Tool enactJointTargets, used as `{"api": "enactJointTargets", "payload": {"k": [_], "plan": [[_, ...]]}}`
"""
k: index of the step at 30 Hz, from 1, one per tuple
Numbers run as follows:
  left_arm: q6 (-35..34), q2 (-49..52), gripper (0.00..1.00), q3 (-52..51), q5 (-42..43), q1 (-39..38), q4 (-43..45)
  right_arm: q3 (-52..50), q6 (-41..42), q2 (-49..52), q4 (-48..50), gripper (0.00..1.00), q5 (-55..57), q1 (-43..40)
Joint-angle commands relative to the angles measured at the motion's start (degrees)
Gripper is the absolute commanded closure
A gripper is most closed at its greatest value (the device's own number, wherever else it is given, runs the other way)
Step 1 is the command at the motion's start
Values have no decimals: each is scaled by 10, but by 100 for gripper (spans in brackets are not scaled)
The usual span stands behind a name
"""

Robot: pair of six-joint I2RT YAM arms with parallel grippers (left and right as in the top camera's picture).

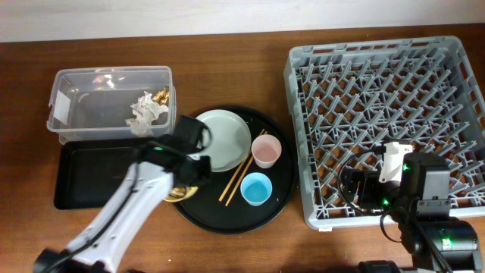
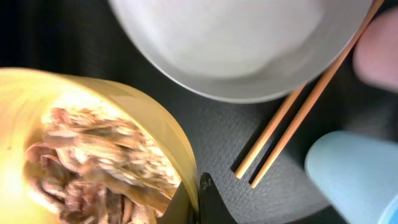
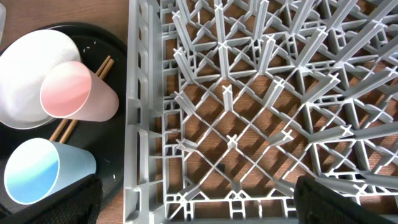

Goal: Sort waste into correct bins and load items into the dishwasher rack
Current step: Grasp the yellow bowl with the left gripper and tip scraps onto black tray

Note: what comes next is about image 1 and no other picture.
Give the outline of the white tissue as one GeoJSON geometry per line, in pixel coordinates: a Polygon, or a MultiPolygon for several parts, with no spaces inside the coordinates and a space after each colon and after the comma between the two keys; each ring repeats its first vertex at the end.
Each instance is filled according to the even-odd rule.
{"type": "Polygon", "coordinates": [[[131,132],[137,137],[149,137],[152,135],[149,129],[153,121],[165,113],[168,113],[169,108],[166,105],[156,102],[152,98],[152,94],[144,92],[144,95],[137,99],[136,103],[130,105],[134,118],[125,120],[126,125],[131,132]]]}

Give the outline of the yellow bowl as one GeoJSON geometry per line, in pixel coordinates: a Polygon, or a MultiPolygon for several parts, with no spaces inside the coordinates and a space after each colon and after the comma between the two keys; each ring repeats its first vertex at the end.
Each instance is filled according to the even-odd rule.
{"type": "Polygon", "coordinates": [[[173,187],[170,189],[165,187],[162,193],[164,194],[165,202],[181,202],[194,196],[198,189],[198,187],[173,187]]]}

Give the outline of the pink plastic cup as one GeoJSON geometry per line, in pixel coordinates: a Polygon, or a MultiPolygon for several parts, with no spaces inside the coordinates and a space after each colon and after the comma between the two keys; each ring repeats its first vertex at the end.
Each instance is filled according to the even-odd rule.
{"type": "Polygon", "coordinates": [[[251,152],[258,167],[270,168],[280,157],[282,146],[275,136],[263,134],[255,138],[251,152]]]}

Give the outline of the blue plastic cup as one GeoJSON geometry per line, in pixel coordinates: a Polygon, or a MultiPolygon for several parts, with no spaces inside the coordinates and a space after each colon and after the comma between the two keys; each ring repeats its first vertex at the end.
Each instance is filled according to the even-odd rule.
{"type": "Polygon", "coordinates": [[[249,205],[260,206],[269,199],[272,189],[268,176],[260,172],[253,172],[243,178],[239,190],[249,205]]]}

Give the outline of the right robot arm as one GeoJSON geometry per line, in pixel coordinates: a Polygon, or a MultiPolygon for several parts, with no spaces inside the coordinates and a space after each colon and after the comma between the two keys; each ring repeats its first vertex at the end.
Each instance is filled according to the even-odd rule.
{"type": "Polygon", "coordinates": [[[357,196],[363,215],[391,217],[399,242],[412,258],[412,271],[482,272],[484,261],[476,231],[450,215],[450,170],[433,153],[403,156],[400,180],[383,182],[376,171],[343,167],[337,181],[344,199],[357,196]]]}

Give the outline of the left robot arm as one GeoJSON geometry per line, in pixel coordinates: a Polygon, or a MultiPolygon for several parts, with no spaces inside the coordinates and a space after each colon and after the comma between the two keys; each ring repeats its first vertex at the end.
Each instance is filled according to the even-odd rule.
{"type": "Polygon", "coordinates": [[[183,116],[172,134],[135,148],[135,159],[95,219],[59,253],[44,249],[35,272],[115,272],[152,211],[175,187],[209,182],[211,163],[202,151],[212,142],[203,122],[183,116]]]}

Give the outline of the food scraps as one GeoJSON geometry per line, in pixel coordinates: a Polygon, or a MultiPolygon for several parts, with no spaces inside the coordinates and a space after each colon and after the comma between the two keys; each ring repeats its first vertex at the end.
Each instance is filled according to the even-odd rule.
{"type": "Polygon", "coordinates": [[[175,187],[170,192],[169,197],[172,199],[180,199],[186,195],[187,188],[186,187],[175,187]]]}

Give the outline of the gold foil wrapper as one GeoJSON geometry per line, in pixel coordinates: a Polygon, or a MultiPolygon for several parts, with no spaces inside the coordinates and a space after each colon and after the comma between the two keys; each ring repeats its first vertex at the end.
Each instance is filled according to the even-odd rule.
{"type": "Polygon", "coordinates": [[[152,101],[159,105],[166,105],[170,99],[170,87],[165,86],[153,95],[152,101]]]}

